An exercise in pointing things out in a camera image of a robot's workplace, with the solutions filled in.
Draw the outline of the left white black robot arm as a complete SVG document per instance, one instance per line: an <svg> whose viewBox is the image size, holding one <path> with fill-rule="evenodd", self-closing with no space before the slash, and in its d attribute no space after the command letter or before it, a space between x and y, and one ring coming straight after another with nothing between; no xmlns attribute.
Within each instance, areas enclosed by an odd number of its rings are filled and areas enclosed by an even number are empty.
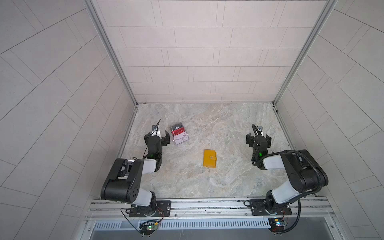
<svg viewBox="0 0 384 240"><path fill-rule="evenodd" d="M116 159L101 188L101 199L124 202L149 215L157 211L154 192L141 188L142 176L157 172L162 164L163 147L170 144L170 134L164 137L159 131L144 137L148 153L142 159Z"/></svg>

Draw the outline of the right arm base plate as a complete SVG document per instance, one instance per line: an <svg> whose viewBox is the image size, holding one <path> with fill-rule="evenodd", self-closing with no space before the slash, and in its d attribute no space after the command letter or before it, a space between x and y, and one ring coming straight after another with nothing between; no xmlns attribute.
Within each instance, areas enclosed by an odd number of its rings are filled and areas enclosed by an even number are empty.
<svg viewBox="0 0 384 240"><path fill-rule="evenodd" d="M253 216L282 216L292 215L292 209L289 203L277 204L273 200L249 200L248 207L251 209Z"/></svg>

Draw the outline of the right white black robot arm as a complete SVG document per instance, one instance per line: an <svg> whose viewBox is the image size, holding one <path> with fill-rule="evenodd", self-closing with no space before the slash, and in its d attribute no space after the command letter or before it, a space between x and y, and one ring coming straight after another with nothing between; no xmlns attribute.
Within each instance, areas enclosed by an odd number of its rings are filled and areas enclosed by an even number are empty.
<svg viewBox="0 0 384 240"><path fill-rule="evenodd" d="M288 176L287 181L266 194L262 208L270 215L279 214L288 204L318 193L329 183L327 174L307 150L284 150L269 154L272 138L260 134L247 134L246 144L253 148L253 166L264 171L284 169Z"/></svg>

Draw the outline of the yellow leather card holder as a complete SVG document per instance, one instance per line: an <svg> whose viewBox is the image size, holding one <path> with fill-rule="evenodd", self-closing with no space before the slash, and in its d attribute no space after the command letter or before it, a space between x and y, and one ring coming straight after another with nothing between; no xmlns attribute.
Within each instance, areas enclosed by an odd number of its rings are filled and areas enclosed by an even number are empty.
<svg viewBox="0 0 384 240"><path fill-rule="evenodd" d="M204 150L203 166L206 168L216 168L217 153L215 150Z"/></svg>

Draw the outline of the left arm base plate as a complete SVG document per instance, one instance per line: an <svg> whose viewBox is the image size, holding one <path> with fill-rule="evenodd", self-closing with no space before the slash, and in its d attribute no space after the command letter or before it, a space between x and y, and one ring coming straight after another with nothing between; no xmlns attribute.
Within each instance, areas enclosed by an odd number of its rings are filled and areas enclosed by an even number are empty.
<svg viewBox="0 0 384 240"><path fill-rule="evenodd" d="M159 218L169 217L171 211L171 201L156 201L151 202L149 206L132 205L129 210L129 217L131 218Z"/></svg>

